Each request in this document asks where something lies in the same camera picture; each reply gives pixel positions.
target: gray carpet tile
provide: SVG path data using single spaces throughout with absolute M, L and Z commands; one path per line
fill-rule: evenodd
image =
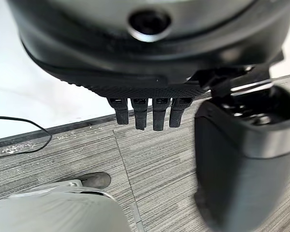
M 134 197 L 113 134 L 114 122 L 56 134 L 43 150 L 0 159 L 0 199 L 32 187 L 73 179 L 92 172 L 107 172 L 111 193 L 127 215 L 131 230 L 136 224 L 130 211 Z M 0 155 L 41 146 L 45 138 L 0 148 Z
M 290 90 L 290 77 L 275 80 Z M 152 114 L 145 131 L 131 125 L 114 129 L 133 194 L 146 232 L 208 231 L 192 198 L 196 191 L 193 116 L 203 100 L 185 111 L 178 129 L 152 131 Z M 290 231 L 290 183 L 281 204 L 258 229 L 262 232 Z

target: camera lens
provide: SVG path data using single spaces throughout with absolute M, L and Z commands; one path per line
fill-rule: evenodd
M 144 10 L 133 13 L 129 25 L 128 31 L 135 39 L 154 42 L 168 35 L 171 19 L 163 12 Z

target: floor seam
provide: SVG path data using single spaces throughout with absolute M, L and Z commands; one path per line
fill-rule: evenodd
M 137 209 L 137 213 L 138 213 L 138 216 L 139 216 L 140 220 L 137 220 L 137 219 L 136 219 L 135 214 L 134 214 L 133 211 L 132 211 L 133 218 L 134 218 L 135 224 L 136 224 L 136 226 L 137 226 L 137 230 L 138 230 L 139 232 L 145 232 L 144 227 L 143 227 L 142 218 L 141 218 L 140 211 L 139 211 L 139 207 L 137 206 L 137 202 L 136 202 L 136 199 L 135 199 L 135 196 L 134 196 L 134 193 L 133 193 L 132 185 L 131 185 L 131 183 L 130 183 L 130 179 L 129 179 L 129 175 L 128 175 L 128 172 L 127 172 L 126 164 L 125 164 L 124 159 L 123 159 L 123 157 L 122 157 L 122 155 L 121 155 L 121 151 L 120 151 L 120 148 L 119 148 L 119 145 L 118 145 L 118 142 L 117 142 L 117 138 L 116 138 L 115 132 L 114 132 L 114 130 L 112 130 L 112 131 L 113 131 L 113 135 L 114 135 L 114 138 L 115 138 L 115 142 L 116 142 L 116 145 L 117 145 L 117 148 L 118 148 L 118 151 L 119 151 L 119 155 L 120 155 L 120 157 L 121 157 L 121 161 L 122 161 L 122 163 L 123 163 L 123 165 L 124 165 L 124 169 L 125 169 L 125 172 L 126 172 L 126 175 L 127 175 L 128 183 L 129 183 L 129 185 L 130 185 L 130 189 L 131 189 L 132 196 L 133 196 L 133 199 L 134 199 L 135 207 L 136 207 L 136 209 Z

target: gray shoe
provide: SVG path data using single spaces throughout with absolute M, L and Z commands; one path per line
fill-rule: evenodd
M 76 177 L 82 181 L 84 187 L 92 187 L 96 189 L 104 189 L 111 183 L 111 176 L 108 173 L 89 173 Z

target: black cable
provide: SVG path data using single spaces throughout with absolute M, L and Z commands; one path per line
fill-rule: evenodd
M 32 125 L 34 125 L 34 126 L 40 128 L 41 130 L 43 130 L 49 136 L 49 139 L 47 140 L 47 142 L 43 146 L 38 148 L 38 149 L 35 149 L 33 151 L 23 151 L 23 152 L 17 152 L 17 153 L 13 153 L 13 154 L 5 154 L 3 156 L 0 156 L 0 159 L 2 159 L 4 157 L 10 157 L 10 156 L 15 156 L 15 155 L 20 155 L 20 154 L 29 154 L 29 153 L 40 151 L 44 147 L 46 147 L 49 144 L 49 142 L 52 140 L 52 138 L 53 138 L 53 135 L 51 133 L 49 133 L 46 129 L 44 129 L 43 127 L 39 126 L 38 124 L 36 124 L 35 122 L 32 122 L 30 120 L 23 119 L 23 118 L 17 118 L 17 117 L 5 117 L 5 116 L 0 116 L 0 119 L 31 123 Z

